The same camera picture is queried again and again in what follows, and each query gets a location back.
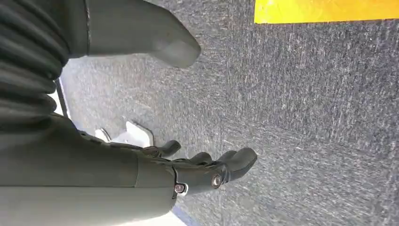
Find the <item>robotic hand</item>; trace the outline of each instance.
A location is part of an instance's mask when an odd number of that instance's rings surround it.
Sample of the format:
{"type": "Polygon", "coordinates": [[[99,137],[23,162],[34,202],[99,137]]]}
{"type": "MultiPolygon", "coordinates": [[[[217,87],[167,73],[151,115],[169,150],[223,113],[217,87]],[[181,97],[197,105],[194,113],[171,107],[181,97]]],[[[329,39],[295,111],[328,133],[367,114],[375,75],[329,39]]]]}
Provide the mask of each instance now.
{"type": "Polygon", "coordinates": [[[252,149],[167,160],[180,145],[106,143],[52,112],[69,58],[149,53],[188,67],[200,47],[167,10],[142,0],[0,2],[0,224],[108,226],[167,213],[179,196],[245,175],[252,149]]]}

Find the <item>white plastic part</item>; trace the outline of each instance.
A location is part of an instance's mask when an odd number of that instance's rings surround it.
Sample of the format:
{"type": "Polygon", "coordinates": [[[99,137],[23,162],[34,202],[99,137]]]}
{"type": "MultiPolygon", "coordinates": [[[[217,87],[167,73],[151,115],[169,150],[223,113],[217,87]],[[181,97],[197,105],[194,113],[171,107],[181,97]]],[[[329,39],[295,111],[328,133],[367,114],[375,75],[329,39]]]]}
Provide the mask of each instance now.
{"type": "Polygon", "coordinates": [[[154,146],[154,135],[152,132],[137,123],[131,123],[129,121],[126,122],[126,132],[114,139],[110,139],[108,133],[104,129],[96,129],[95,137],[105,142],[123,143],[138,147],[154,146]]]}

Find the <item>robotic arm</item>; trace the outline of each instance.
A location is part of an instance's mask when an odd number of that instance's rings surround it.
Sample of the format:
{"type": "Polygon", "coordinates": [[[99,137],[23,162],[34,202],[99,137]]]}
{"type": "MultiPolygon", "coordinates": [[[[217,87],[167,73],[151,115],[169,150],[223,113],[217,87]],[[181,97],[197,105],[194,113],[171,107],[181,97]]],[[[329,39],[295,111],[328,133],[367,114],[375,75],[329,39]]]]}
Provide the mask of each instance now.
{"type": "Polygon", "coordinates": [[[170,161],[180,145],[105,143],[54,114],[69,58],[149,53],[188,67],[200,47],[167,10],[142,0],[0,2],[0,224],[111,226],[167,213],[179,196],[245,175],[249,148],[170,161]]]}

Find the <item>black robotic finger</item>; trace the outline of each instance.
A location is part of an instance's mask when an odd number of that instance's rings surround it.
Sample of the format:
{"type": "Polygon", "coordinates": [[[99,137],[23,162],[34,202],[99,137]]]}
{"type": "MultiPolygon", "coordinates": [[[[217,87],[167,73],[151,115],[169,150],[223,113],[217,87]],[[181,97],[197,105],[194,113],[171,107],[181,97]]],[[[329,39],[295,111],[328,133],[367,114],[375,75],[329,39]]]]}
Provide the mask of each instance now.
{"type": "Polygon", "coordinates": [[[230,172],[230,181],[243,177],[254,165],[258,156],[251,148],[243,148],[226,160],[230,172]]]}
{"type": "Polygon", "coordinates": [[[174,155],[182,146],[175,140],[170,140],[160,148],[161,157],[167,158],[174,155]]]}
{"type": "Polygon", "coordinates": [[[237,152],[236,151],[228,151],[224,153],[217,161],[224,162],[232,158],[237,152]]]}
{"type": "Polygon", "coordinates": [[[205,165],[212,162],[212,157],[206,152],[201,152],[192,157],[190,162],[194,165],[205,165]]]}

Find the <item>yellow floor marking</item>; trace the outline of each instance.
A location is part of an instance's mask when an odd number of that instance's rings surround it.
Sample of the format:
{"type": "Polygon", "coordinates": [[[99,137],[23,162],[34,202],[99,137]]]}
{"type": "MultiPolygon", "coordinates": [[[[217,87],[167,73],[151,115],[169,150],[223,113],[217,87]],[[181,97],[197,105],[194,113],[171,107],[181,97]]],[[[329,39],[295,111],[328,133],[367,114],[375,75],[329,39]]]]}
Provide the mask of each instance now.
{"type": "Polygon", "coordinates": [[[399,0],[256,0],[255,23],[286,24],[399,18],[399,0]]]}

